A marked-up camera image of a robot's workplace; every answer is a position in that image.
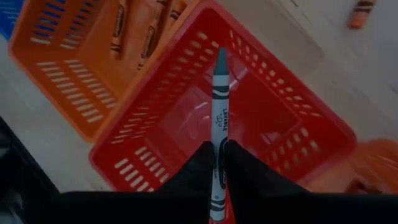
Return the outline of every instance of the plastic basket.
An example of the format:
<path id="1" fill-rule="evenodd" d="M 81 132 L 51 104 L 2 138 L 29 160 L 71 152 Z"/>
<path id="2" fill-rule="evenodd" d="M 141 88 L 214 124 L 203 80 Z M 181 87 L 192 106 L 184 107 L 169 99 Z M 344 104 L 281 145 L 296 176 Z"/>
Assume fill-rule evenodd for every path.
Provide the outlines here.
<path id="1" fill-rule="evenodd" d="M 227 48 L 231 70 L 229 138 L 294 181 L 311 179 L 354 148 L 352 130 L 217 3 L 200 3 L 182 21 L 91 152 L 116 190 L 159 188 L 210 140 L 219 47 Z"/>
<path id="2" fill-rule="evenodd" d="M 11 38 L 23 3 L 23 0 L 0 0 L 0 34 L 6 40 Z"/>
<path id="3" fill-rule="evenodd" d="M 94 141 L 137 71 L 156 1 L 129 1 L 122 57 L 110 46 L 119 1 L 26 0 L 13 59 L 86 141 Z"/>

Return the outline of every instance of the floor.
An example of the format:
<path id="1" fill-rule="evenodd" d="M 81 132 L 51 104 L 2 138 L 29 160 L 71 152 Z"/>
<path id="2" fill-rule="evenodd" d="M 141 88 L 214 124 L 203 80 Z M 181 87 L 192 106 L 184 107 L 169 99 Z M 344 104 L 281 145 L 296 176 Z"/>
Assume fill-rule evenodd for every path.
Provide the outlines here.
<path id="1" fill-rule="evenodd" d="M 389 17 L 394 13 L 385 13 L 395 8 L 394 0 L 381 1 L 368 26 L 355 32 L 345 28 L 354 0 L 218 2 L 343 118 L 359 140 L 398 139 L 398 79 L 390 59 L 398 32 Z M 58 189 L 110 190 L 88 162 L 92 145 L 10 61 L 4 39 L 0 67 L 0 116 Z"/>

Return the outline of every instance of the red basket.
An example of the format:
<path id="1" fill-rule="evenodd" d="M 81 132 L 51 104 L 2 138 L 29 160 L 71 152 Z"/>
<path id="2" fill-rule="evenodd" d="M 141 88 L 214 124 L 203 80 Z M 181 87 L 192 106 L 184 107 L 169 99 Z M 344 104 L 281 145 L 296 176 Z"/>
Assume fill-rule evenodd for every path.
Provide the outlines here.
<path id="1" fill-rule="evenodd" d="M 158 189 L 210 140 L 219 47 L 231 71 L 230 139 L 294 181 L 354 148 L 352 130 L 217 3 L 200 3 L 182 21 L 91 152 L 116 190 Z"/>

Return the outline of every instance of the orange crayon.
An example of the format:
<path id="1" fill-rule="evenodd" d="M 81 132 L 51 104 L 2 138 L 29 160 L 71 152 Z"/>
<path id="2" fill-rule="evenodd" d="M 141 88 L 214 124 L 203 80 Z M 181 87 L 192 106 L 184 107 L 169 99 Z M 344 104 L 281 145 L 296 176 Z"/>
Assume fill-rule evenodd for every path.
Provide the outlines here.
<path id="1" fill-rule="evenodd" d="M 370 12 L 374 9 L 374 5 L 377 3 L 377 0 L 360 0 L 351 16 L 351 20 L 349 21 L 349 28 L 351 29 L 360 29 L 362 28 L 369 19 Z"/>
<path id="2" fill-rule="evenodd" d="M 111 43 L 111 55 L 115 58 L 119 57 L 121 49 L 121 36 L 123 32 L 124 23 L 126 21 L 127 0 L 119 0 L 118 15 L 113 31 L 113 38 Z"/>
<path id="3" fill-rule="evenodd" d="M 171 8 L 170 14 L 167 17 L 166 24 L 164 25 L 162 37 L 160 38 L 160 41 L 165 38 L 167 35 L 168 31 L 171 29 L 171 27 L 174 25 L 174 22 L 180 17 L 181 13 L 184 11 L 184 9 L 187 7 L 185 2 L 183 0 L 180 0 L 178 3 L 174 4 L 174 7 Z"/>
<path id="4" fill-rule="evenodd" d="M 138 63 L 138 70 L 141 70 L 151 55 L 154 45 L 156 42 L 156 34 L 157 31 L 159 30 L 159 22 L 160 22 L 160 17 L 162 15 L 163 10 L 167 7 L 168 0 L 156 0 L 156 8 L 155 8 L 155 16 L 150 23 L 147 35 L 145 37 L 145 42 L 144 42 L 144 49 L 142 50 L 141 57 L 139 59 Z"/>

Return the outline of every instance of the blue basket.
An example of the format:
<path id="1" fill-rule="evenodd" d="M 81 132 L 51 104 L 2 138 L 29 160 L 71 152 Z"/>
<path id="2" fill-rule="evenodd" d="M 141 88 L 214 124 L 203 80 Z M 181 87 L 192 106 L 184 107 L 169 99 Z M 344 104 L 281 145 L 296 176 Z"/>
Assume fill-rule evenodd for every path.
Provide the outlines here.
<path id="1" fill-rule="evenodd" d="M 0 34 L 7 40 L 11 38 L 23 3 L 24 0 L 0 0 Z"/>

